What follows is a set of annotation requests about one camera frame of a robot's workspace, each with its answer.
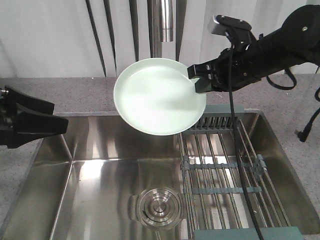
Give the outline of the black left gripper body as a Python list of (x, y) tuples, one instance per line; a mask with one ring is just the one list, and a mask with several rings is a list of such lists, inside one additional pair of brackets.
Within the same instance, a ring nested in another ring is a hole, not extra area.
[(15, 103), (12, 97), (12, 89), (5, 86), (0, 89), (0, 144), (14, 145), (14, 118)]

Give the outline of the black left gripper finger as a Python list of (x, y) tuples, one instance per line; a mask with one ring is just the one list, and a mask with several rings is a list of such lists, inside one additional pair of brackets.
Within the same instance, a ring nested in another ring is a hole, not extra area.
[(16, 104), (42, 114), (52, 115), (54, 112), (55, 104), (52, 102), (32, 97), (8, 85), (4, 89), (7, 92), (4, 95), (4, 106), (11, 112), (17, 110)]
[(69, 120), (51, 114), (19, 110), (13, 124), (13, 136), (7, 143), (16, 149), (34, 140), (66, 133)]

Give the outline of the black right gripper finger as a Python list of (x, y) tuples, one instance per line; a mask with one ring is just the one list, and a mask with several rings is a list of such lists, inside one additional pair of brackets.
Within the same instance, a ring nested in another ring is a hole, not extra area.
[(187, 68), (187, 76), (189, 79), (204, 78), (208, 80), (217, 80), (220, 78), (216, 62), (193, 64)]
[(194, 86), (195, 92), (198, 94), (217, 91), (216, 80), (214, 78), (209, 79), (199, 76)]

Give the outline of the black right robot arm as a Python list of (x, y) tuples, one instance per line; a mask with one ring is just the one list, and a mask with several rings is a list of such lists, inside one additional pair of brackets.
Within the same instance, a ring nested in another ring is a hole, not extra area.
[(296, 65), (320, 64), (319, 5), (299, 7), (279, 29), (260, 38), (255, 38), (251, 29), (241, 19), (211, 17), (209, 32), (227, 37), (231, 48), (216, 59), (187, 68), (188, 78), (197, 80), (197, 93), (237, 91)]

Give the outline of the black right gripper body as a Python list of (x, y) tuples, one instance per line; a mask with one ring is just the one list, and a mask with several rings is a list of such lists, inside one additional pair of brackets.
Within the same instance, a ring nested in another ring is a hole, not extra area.
[(250, 69), (250, 63), (244, 58), (250, 46), (247, 39), (241, 40), (235, 32), (225, 32), (231, 46), (224, 49), (218, 58), (209, 64), (209, 80), (212, 90), (217, 92), (237, 91), (261, 80)]

